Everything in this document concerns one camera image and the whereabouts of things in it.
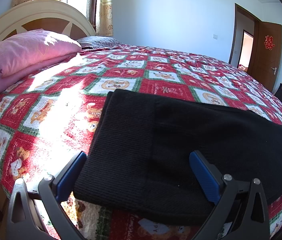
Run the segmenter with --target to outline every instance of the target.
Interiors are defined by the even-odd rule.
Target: door handle
[[[274,70],[274,73],[273,73],[273,74],[275,75],[275,73],[276,73],[276,68],[271,68],[271,69],[273,69],[273,70]]]

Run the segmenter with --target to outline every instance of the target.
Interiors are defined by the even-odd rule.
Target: bed
[[[75,40],[95,35],[87,19],[71,6],[36,0],[0,17],[0,41],[38,28]],[[0,184],[7,196],[17,178],[31,184],[66,163],[74,152],[88,152],[106,95],[115,89],[252,110],[282,125],[282,103],[247,73],[223,61],[131,45],[85,49],[0,93]],[[44,208],[37,205],[49,233],[57,238]],[[73,195],[62,206],[87,239],[186,240],[199,228],[157,224]],[[282,228],[282,196],[268,208],[273,236]]]

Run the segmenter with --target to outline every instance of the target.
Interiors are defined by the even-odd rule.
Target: bed frame
[[[0,41],[41,28],[74,40],[96,35],[88,19],[72,6],[56,0],[34,0],[19,4],[0,16]]]

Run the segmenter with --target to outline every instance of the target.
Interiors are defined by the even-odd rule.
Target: blue gripper pad
[[[60,179],[60,182],[56,187],[56,200],[58,203],[68,200],[73,189],[73,185],[78,178],[86,159],[87,155],[85,152],[81,152]]]
[[[202,161],[203,158],[201,154],[199,156],[195,151],[191,152],[189,156],[190,166],[208,201],[217,205],[221,198],[220,185]]]

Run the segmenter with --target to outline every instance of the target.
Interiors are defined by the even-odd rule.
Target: striped pillow
[[[81,45],[83,49],[97,49],[122,45],[121,42],[114,38],[100,36],[89,36],[85,38],[80,38],[77,40],[77,42]]]

